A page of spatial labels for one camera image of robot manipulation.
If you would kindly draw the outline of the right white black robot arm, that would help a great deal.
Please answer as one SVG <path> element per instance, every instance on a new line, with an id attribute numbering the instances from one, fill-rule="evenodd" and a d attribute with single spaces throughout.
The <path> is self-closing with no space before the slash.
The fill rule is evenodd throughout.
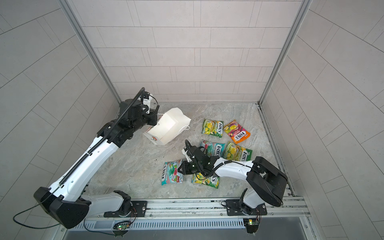
<path id="1" fill-rule="evenodd" d="M 229 177 L 246 181 L 251 188 L 245 189 L 237 203 L 224 203 L 228 210 L 244 215 L 260 215 L 265 203 L 281 207 L 288 183 L 288 177 L 263 157 L 251 161 L 232 161 L 218 156 L 208 157 L 202 147 L 192 146 L 185 141 L 182 152 L 186 159 L 178 168 L 183 175 L 202 174 L 203 179 L 210 177 Z"/>

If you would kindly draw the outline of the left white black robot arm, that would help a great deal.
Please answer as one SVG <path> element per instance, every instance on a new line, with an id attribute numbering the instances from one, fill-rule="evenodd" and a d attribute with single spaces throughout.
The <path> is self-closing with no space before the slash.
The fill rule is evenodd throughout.
<path id="1" fill-rule="evenodd" d="M 103 165 L 134 132 L 145 125 L 156 125 L 158 109 L 150 109 L 152 97 L 120 103 L 121 121 L 105 124 L 82 157 L 50 187 L 40 187 L 34 198 L 41 208 L 67 229 L 76 227 L 85 218 L 103 214 L 106 217 L 132 215 L 131 197 L 123 191 L 83 196 L 85 187 Z"/>

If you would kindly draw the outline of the white floral paper bag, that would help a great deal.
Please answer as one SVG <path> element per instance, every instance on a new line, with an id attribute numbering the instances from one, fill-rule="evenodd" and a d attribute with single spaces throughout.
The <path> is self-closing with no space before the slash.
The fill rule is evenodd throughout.
<path id="1" fill-rule="evenodd" d="M 189 129 L 191 119 L 179 108 L 172 108 L 161 115 L 155 126 L 147 129 L 143 135 L 154 145 L 166 145 L 180 133 Z"/>

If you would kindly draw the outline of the orange Fox's candy bag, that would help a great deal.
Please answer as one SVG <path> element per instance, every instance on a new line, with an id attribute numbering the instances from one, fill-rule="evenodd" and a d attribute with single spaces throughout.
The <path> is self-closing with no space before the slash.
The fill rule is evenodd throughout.
<path id="1" fill-rule="evenodd" d="M 236 120 L 224 126 L 224 132 L 229 135 L 235 144 L 241 143 L 251 136 L 251 133 L 243 128 Z"/>

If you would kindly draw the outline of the green spring tea candy bag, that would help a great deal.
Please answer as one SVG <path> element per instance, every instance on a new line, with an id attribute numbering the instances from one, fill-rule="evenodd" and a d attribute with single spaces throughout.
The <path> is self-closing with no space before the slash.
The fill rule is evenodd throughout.
<path id="1" fill-rule="evenodd" d="M 224 122 L 204 119 L 202 134 L 212 135 L 221 138 L 224 131 Z"/>

